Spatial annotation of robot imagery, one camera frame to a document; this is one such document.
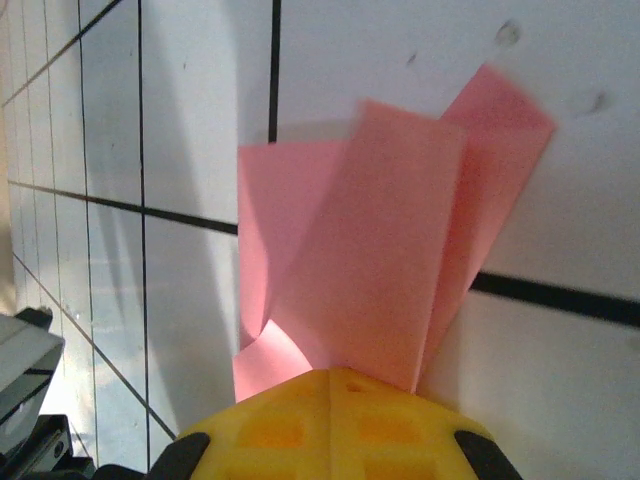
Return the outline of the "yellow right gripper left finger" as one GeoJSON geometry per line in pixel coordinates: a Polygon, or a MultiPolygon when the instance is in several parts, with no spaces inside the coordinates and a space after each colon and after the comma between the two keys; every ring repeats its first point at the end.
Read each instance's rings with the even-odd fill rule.
{"type": "Polygon", "coordinates": [[[151,479],[327,479],[329,373],[310,371],[183,431],[151,479]]]}

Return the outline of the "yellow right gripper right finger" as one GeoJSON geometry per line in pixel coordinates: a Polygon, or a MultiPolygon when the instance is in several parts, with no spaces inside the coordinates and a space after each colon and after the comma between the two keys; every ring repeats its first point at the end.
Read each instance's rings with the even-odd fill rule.
{"type": "Polygon", "coordinates": [[[350,369],[329,371],[333,479],[520,479],[480,423],[350,369]]]}

